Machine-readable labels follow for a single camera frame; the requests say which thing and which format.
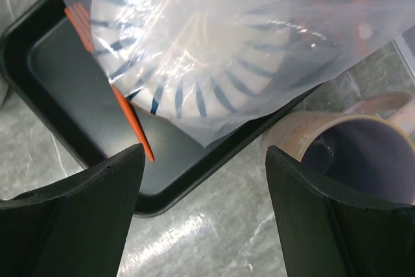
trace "marble surface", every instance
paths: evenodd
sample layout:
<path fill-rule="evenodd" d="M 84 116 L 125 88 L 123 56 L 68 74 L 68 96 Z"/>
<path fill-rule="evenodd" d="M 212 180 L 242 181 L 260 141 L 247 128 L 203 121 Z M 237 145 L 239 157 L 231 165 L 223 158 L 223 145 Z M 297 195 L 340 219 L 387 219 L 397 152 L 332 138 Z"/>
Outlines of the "marble surface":
<path fill-rule="evenodd" d="M 0 30 L 36 0 L 0 0 Z M 389 43 L 325 83 L 296 109 L 339 112 L 387 90 L 415 90 Z M 81 170 L 13 92 L 0 108 L 0 199 Z M 119 276 L 286 276 L 261 138 L 169 211 L 133 218 Z"/>

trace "black tray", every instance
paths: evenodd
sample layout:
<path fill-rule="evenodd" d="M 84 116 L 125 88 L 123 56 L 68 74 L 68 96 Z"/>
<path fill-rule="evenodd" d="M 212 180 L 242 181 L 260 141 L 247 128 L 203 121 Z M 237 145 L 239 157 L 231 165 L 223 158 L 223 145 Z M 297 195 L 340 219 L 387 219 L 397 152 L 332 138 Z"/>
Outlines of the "black tray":
<path fill-rule="evenodd" d="M 89 167 L 137 141 L 64 8 L 62 0 L 40 0 L 14 23 L 1 40 L 1 71 L 72 155 Z M 169 209 L 307 95 L 206 149 L 170 123 L 137 111 L 156 162 L 146 164 L 136 213 L 153 216 Z"/>

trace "mug handle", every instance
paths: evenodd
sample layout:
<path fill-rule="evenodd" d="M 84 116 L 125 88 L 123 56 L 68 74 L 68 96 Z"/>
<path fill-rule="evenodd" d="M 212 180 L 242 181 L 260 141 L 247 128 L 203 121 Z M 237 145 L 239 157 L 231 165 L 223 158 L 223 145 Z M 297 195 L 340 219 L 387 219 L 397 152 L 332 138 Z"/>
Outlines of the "mug handle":
<path fill-rule="evenodd" d="M 415 132 L 415 94 L 405 91 L 375 95 L 349 107 L 346 114 L 377 114 L 397 110 L 386 120 L 401 128 L 407 135 Z"/>

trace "blue striped bowl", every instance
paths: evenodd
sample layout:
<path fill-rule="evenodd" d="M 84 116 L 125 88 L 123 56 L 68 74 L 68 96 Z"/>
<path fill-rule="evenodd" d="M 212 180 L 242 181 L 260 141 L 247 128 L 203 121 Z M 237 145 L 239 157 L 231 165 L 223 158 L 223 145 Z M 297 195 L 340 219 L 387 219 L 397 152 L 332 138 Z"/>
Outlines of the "blue striped bowl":
<path fill-rule="evenodd" d="M 286 55 L 287 0 L 92 0 L 95 56 L 132 103 L 168 119 L 240 112 Z"/>

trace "pink mug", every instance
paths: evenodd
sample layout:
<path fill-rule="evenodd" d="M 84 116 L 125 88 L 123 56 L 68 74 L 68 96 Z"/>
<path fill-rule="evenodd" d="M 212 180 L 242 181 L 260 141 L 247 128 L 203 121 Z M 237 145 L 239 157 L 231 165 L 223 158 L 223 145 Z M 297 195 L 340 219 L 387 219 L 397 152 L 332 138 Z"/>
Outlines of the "pink mug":
<path fill-rule="evenodd" d="M 397 110 L 386 119 L 370 114 Z M 319 173 L 393 202 L 415 204 L 415 96 L 390 92 L 344 113 L 295 112 L 264 137 Z"/>

